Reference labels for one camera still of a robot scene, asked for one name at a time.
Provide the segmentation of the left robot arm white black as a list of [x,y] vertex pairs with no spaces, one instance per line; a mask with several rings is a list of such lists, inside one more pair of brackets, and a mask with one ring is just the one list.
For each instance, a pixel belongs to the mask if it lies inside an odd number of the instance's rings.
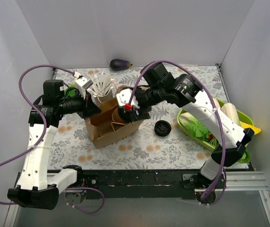
[[84,185],[82,168],[77,165],[64,166],[52,178],[47,178],[48,159],[59,122],[64,115],[77,113],[82,119],[99,114],[87,91],[93,84],[91,79],[80,77],[74,81],[73,96],[64,89],[62,80],[47,80],[44,93],[34,102],[29,117],[29,153],[16,187],[8,190],[8,198],[21,207],[52,210],[59,195],[71,186],[79,189]]

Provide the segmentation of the green bok choy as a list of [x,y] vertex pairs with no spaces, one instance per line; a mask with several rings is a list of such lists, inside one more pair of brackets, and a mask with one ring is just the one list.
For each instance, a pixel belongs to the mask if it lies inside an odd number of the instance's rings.
[[68,85],[66,85],[67,86],[67,88],[65,89],[65,97],[73,97],[73,96],[75,96],[75,94],[76,94],[76,87],[75,87],[75,84],[74,83],[72,83],[72,84],[70,84],[69,86]]

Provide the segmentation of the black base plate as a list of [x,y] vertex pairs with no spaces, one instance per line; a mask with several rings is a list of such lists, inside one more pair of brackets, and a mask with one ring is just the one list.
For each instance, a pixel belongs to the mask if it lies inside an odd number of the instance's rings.
[[156,169],[156,170],[83,170],[82,190],[86,198],[181,198],[194,200],[197,191],[204,191],[212,181],[203,177],[197,169]]

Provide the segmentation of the brown paper bag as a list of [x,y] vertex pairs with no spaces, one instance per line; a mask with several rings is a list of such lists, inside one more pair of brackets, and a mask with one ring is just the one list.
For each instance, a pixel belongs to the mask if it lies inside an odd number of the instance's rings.
[[118,103],[114,97],[99,102],[101,113],[85,120],[86,130],[95,148],[103,148],[134,133],[142,120],[126,122],[118,115]]

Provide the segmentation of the purple eggplant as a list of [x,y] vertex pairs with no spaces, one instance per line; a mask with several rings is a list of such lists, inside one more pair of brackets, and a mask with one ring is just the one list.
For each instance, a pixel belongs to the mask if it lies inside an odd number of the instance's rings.
[[121,60],[121,59],[113,59],[110,61],[109,67],[113,71],[122,71],[129,69],[132,65],[129,61]]

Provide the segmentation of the yellow pepper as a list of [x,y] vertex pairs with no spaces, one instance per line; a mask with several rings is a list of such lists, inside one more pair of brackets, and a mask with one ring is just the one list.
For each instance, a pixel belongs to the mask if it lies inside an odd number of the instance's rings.
[[248,129],[248,128],[252,129],[254,131],[254,135],[257,135],[258,133],[261,132],[260,128],[255,127],[253,125],[250,125],[250,124],[247,124],[247,123],[244,123],[244,122],[240,122],[240,124],[241,124],[241,127],[244,128],[244,129]]

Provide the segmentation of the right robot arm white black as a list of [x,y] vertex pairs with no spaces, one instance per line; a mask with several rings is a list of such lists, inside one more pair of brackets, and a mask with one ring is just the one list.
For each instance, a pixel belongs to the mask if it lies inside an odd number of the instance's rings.
[[215,187],[224,167],[233,165],[243,156],[245,146],[254,135],[253,129],[244,129],[229,119],[216,107],[207,88],[187,70],[174,78],[161,61],[154,61],[141,71],[138,81],[141,78],[148,83],[147,89],[135,84],[133,88],[125,88],[116,95],[123,116],[132,122],[148,119],[149,109],[163,101],[193,115],[218,141],[198,174],[201,187]]

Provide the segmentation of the green leafy lettuce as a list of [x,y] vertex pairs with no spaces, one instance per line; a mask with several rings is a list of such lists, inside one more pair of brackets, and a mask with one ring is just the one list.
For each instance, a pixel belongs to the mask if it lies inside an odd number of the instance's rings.
[[192,137],[207,140],[212,134],[205,125],[188,112],[182,113],[179,116],[179,121]]

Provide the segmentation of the stack of black lids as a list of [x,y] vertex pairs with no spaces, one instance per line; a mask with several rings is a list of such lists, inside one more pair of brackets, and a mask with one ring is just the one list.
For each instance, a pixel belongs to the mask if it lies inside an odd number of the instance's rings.
[[171,132],[171,125],[165,120],[159,120],[155,123],[154,131],[158,136],[168,136]]

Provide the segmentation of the grey straw holder cup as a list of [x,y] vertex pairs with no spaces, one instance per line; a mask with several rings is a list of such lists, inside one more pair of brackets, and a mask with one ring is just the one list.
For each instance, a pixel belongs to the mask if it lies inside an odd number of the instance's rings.
[[110,99],[112,99],[112,98],[113,98],[113,92],[112,92],[112,90],[110,90],[109,92],[107,92],[106,95],[102,96],[102,97],[100,98],[100,100],[101,100],[102,102],[105,102],[105,101],[110,100]]

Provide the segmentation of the bundle of white straws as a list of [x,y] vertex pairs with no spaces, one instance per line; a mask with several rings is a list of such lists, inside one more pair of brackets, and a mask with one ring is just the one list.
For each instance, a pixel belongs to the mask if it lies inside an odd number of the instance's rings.
[[105,97],[114,88],[114,79],[110,74],[101,72],[90,76],[93,85],[90,87],[94,97]]

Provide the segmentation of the brown paper coffee cup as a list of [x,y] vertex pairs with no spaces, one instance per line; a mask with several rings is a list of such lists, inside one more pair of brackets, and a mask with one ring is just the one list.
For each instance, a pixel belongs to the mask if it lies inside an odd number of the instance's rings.
[[126,125],[130,123],[128,115],[126,115],[123,108],[117,107],[112,113],[112,123],[116,125]]

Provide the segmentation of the napa cabbage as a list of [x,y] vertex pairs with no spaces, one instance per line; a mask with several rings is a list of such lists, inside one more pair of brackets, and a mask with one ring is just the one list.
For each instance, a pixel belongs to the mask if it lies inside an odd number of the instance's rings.
[[236,125],[241,126],[236,107],[232,103],[225,103],[222,112]]

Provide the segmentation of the aluminium frame rail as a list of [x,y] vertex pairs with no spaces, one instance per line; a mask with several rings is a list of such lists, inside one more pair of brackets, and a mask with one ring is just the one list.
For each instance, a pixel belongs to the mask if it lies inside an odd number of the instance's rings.
[[[229,199],[229,193],[238,193],[243,192],[247,195],[258,193],[261,199],[261,206],[265,212],[266,219],[270,225],[270,191],[268,189],[268,184],[265,180],[264,174],[261,171],[237,171],[237,170],[228,170],[226,174],[220,177],[220,181],[217,183],[214,194],[216,197],[214,199],[215,205],[211,205],[206,202],[199,202],[199,195],[203,193],[197,191],[198,197],[194,200],[183,200],[181,198],[175,198],[179,204],[185,203],[190,209],[195,209],[198,207],[203,207],[207,209],[215,209],[218,207],[223,208],[224,210],[229,207],[232,208],[232,211],[228,214],[222,214],[220,220],[228,220],[233,223],[237,220],[248,221],[246,215],[251,215],[251,210],[256,206],[253,202],[249,205],[245,205],[246,198],[239,196],[236,199]],[[109,211],[113,207],[111,202],[124,202],[130,203],[131,208],[133,209],[136,204],[140,201],[150,201],[158,202],[165,201],[167,199],[173,198],[118,198],[118,199],[106,199],[106,202],[103,208],[99,211],[100,213],[104,211]]]

